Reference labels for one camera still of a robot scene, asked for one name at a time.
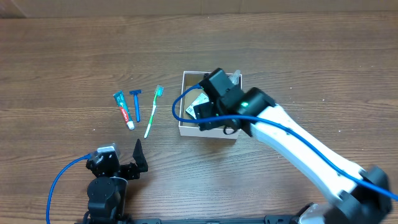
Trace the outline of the clear bottle with dark liquid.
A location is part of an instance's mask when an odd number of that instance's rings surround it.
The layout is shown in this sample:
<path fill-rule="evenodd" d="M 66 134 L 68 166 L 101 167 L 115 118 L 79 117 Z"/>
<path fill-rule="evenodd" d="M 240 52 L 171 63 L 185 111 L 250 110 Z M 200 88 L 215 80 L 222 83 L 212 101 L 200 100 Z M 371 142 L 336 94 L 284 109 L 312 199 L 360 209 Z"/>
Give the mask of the clear bottle with dark liquid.
<path fill-rule="evenodd" d="M 232 75 L 229 76 L 229 79 L 231 80 L 231 82 L 234 85 L 238 85 L 239 84 L 240 74 L 241 74 L 241 71 L 240 70 L 236 70 Z"/>

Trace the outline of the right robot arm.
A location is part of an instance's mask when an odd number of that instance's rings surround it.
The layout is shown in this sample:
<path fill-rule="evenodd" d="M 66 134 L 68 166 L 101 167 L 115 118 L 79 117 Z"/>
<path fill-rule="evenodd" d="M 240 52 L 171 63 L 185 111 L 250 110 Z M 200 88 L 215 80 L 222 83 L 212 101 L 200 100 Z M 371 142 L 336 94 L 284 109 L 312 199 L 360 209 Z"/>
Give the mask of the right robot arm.
<path fill-rule="evenodd" d="M 327 203 L 310 203 L 289 223 L 380 223 L 397 195 L 378 167 L 366 171 L 335 153 L 301 128 L 270 96 L 258 88 L 201 89 L 209 102 L 195 107 L 200 129 L 241 129 L 291 162 L 323 194 Z"/>

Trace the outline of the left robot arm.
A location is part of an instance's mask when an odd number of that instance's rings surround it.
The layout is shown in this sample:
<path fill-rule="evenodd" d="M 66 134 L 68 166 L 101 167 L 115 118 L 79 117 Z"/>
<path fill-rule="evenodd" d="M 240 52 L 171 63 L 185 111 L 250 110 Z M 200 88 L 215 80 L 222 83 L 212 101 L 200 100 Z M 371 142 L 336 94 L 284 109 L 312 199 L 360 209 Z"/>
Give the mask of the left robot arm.
<path fill-rule="evenodd" d="M 148 171 L 141 141 L 138 139 L 132 158 L 134 162 L 122 165 L 120 151 L 115 143 L 103 145 L 90 154 L 86 168 L 96 177 L 87 188 L 89 218 L 84 223 L 133 223 L 124 212 L 127 185 Z"/>

